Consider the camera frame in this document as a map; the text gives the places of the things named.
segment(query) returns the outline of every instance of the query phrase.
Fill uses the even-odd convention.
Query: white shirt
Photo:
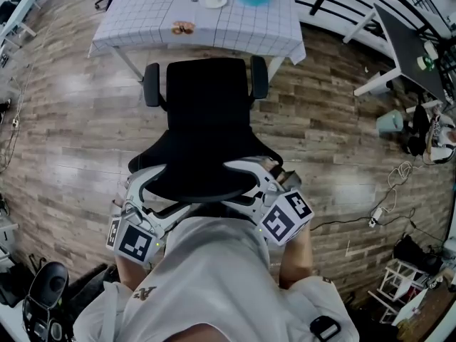
[[[317,341],[314,312],[340,323],[331,339],[359,341],[336,287],[311,276],[281,290],[269,274],[266,242],[241,219],[189,218],[170,233],[165,258],[134,292],[119,291],[116,342],[163,342],[205,323],[230,342]],[[78,317],[78,342],[99,341],[105,310],[101,294]]]

